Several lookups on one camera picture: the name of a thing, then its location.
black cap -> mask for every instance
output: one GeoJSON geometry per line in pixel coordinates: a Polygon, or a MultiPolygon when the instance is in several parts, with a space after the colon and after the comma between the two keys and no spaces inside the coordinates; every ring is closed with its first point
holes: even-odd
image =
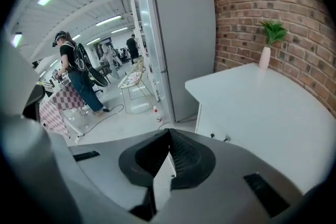
{"type": "Polygon", "coordinates": [[[67,34],[64,32],[64,31],[60,31],[60,32],[58,32],[57,34],[56,34],[56,36],[55,36],[55,40],[54,40],[54,42],[53,42],[53,47],[56,47],[56,41],[59,39],[59,38],[66,38],[66,36],[67,36],[67,34]]]}

desk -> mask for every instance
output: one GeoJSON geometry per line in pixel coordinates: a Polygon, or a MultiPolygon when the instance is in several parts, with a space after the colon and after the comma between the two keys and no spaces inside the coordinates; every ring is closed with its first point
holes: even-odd
{"type": "Polygon", "coordinates": [[[244,147],[303,192],[321,182],[334,158],[336,120],[308,91],[256,64],[185,83],[200,103],[196,133],[244,147]]]}
{"type": "Polygon", "coordinates": [[[82,108],[84,106],[83,99],[68,81],[62,88],[55,91],[47,100],[40,104],[40,120],[46,125],[51,132],[56,132],[70,138],[69,131],[65,126],[65,122],[73,128],[78,136],[83,133],[75,127],[72,122],[62,115],[62,111],[66,109],[82,108]]]}

wire chair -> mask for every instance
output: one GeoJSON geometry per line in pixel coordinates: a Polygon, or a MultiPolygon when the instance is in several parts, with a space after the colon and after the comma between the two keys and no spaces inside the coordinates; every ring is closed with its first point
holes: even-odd
{"type": "Polygon", "coordinates": [[[123,89],[127,89],[130,99],[135,100],[136,98],[132,99],[132,97],[131,97],[130,87],[135,87],[135,86],[138,87],[139,90],[142,92],[143,96],[145,96],[146,99],[151,104],[151,106],[153,106],[152,102],[149,100],[149,98],[146,96],[146,94],[144,94],[144,92],[139,87],[139,83],[142,82],[142,84],[146,87],[146,89],[149,91],[149,93],[153,96],[153,94],[148,89],[146,84],[142,81],[142,75],[143,75],[143,57],[140,56],[138,61],[134,64],[132,70],[118,84],[118,88],[121,89],[122,98],[123,98],[123,101],[124,101],[124,104],[125,104],[125,110],[126,110],[127,114],[133,114],[133,113],[129,113],[127,111],[127,106],[126,106],[126,102],[125,102],[125,99],[124,99],[123,89]]]}

plastic bottle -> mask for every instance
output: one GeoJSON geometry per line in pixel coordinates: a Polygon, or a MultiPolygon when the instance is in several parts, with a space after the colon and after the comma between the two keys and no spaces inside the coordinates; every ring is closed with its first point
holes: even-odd
{"type": "Polygon", "coordinates": [[[154,116],[155,116],[156,121],[157,121],[157,122],[161,122],[161,121],[162,121],[162,118],[161,118],[159,112],[157,111],[156,106],[154,106],[153,109],[154,109],[153,112],[154,112],[154,116]]]}

refrigerator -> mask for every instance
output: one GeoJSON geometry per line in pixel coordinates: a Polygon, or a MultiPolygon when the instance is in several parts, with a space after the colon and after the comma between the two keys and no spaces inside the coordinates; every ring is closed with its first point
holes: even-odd
{"type": "Polygon", "coordinates": [[[185,82],[213,72],[214,0],[139,0],[139,12],[163,121],[196,114],[185,82]]]}

